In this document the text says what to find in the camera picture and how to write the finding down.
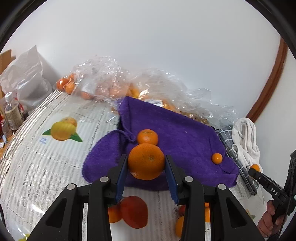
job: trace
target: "bottle cap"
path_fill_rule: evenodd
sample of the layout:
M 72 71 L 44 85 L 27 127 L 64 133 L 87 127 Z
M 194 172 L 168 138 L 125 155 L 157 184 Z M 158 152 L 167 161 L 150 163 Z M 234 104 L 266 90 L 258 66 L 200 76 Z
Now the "bottle cap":
M 8 93 L 5 95 L 5 102 L 6 102 L 6 103 L 11 102 L 13 99 L 14 99 L 14 98 L 13 98 L 13 94 L 12 94 L 12 92 L 8 92 Z

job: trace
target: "bottle label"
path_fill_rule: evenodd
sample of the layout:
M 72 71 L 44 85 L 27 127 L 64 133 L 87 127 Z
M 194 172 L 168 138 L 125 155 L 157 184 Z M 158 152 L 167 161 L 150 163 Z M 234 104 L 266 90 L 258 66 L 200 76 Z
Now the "bottle label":
M 24 122 L 19 105 L 14 106 L 11 110 L 5 111 L 5 115 L 13 131 L 16 131 Z

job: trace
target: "printed leaf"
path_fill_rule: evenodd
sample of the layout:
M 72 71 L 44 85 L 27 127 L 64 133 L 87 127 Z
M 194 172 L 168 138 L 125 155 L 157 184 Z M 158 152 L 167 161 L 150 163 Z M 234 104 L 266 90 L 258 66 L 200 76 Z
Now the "printed leaf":
M 72 134 L 69 139 L 74 140 L 74 141 L 78 141 L 78 142 L 83 142 L 82 139 L 80 138 L 80 136 L 76 132 L 74 134 Z
M 51 136 L 50 130 L 51 130 L 51 129 L 47 130 L 47 131 L 44 132 L 42 135 L 44 135 L 44 136 Z

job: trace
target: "clear plastic bag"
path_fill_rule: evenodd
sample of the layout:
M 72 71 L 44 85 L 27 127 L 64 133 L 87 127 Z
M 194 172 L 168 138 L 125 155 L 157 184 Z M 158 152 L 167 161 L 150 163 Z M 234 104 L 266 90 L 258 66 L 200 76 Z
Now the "clear plastic bag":
M 140 91 L 138 99 L 161 100 L 164 108 L 215 128 L 233 124 L 237 120 L 232 107 L 211 103 L 210 90 L 188 90 L 171 73 L 147 69 L 133 78 L 132 83 Z
M 17 92 L 21 105 L 31 113 L 51 92 L 48 80 L 42 77 L 43 68 L 37 47 L 21 54 L 1 74 L 4 93 Z
M 95 57 L 81 63 L 65 78 L 68 81 L 64 87 L 66 92 L 67 86 L 73 82 L 71 98 L 74 105 L 80 103 L 81 97 L 95 102 L 104 101 L 116 113 L 121 99 L 130 96 L 215 128 L 237 120 L 231 107 L 211 103 L 210 90 L 189 90 L 176 76 L 157 69 L 144 70 L 131 78 L 131 74 L 110 57 Z

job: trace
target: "purple towel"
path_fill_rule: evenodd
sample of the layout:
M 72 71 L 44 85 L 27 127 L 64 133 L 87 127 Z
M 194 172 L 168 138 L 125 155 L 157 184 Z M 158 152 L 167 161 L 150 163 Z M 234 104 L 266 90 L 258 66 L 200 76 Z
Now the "purple towel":
M 117 165 L 121 154 L 128 154 L 137 145 L 136 136 L 143 129 L 158 134 L 158 147 L 171 155 L 175 164 L 202 184 L 227 187 L 236 185 L 239 169 L 212 127 L 164 108 L 125 97 L 119 107 L 122 130 L 114 130 L 101 138 L 88 154 L 82 174 L 88 182 L 105 176 Z M 223 156 L 221 164 L 211 161 L 214 153 Z M 134 178 L 128 173 L 125 186 L 147 190 L 168 190 L 164 172 L 151 181 Z

